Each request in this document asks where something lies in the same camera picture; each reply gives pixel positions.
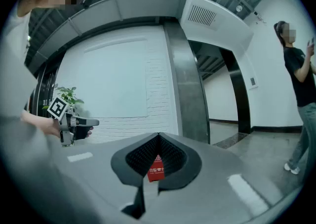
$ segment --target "blue jeans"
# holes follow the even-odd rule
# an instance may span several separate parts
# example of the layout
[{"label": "blue jeans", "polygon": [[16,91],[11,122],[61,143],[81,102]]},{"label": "blue jeans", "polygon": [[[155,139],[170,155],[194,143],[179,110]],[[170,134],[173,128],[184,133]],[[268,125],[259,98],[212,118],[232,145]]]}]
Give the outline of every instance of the blue jeans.
[{"label": "blue jeans", "polygon": [[291,169],[295,169],[299,160],[309,147],[306,170],[303,180],[312,171],[316,160],[316,103],[310,103],[303,107],[298,107],[298,112],[303,121],[303,129],[299,142],[292,154],[288,165]]}]

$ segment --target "hair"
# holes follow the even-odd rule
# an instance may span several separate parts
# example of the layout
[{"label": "hair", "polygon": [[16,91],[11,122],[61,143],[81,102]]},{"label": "hair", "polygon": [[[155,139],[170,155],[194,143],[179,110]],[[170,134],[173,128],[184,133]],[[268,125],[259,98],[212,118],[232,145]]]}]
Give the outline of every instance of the hair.
[{"label": "hair", "polygon": [[285,41],[281,37],[281,33],[283,33],[284,24],[286,24],[285,21],[279,21],[278,23],[274,24],[274,29],[276,31],[276,35],[277,35],[278,39],[280,40],[283,47],[285,47]]}]

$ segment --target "white board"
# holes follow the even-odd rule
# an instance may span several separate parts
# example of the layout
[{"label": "white board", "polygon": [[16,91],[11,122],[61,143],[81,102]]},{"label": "white board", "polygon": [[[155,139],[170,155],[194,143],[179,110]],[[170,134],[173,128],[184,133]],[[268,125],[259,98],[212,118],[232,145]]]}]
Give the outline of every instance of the white board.
[{"label": "white board", "polygon": [[84,100],[90,117],[147,116],[145,41],[104,46],[78,60],[76,96]]}]

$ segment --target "red package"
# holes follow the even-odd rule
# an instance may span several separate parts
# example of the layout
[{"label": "red package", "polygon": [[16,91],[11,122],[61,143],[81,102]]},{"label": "red package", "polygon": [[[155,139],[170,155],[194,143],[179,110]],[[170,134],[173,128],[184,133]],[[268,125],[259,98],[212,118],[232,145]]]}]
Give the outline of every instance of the red package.
[{"label": "red package", "polygon": [[161,157],[157,155],[154,163],[147,172],[149,182],[164,179],[164,171]]}]

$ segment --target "white brick wall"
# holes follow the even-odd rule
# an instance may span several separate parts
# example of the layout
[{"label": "white brick wall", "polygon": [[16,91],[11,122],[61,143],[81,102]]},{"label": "white brick wall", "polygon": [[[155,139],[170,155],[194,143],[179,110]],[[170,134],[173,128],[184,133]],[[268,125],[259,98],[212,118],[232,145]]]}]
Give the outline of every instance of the white brick wall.
[{"label": "white brick wall", "polygon": [[133,36],[146,39],[147,117],[97,118],[100,125],[93,130],[93,134],[85,140],[86,142],[108,142],[154,132],[178,134],[171,69],[162,27],[126,28],[104,33],[77,44],[66,52],[56,83],[64,87],[76,86],[76,78],[68,74],[68,69],[73,66],[72,63],[76,57],[78,58],[79,52],[100,42],[130,39]]}]

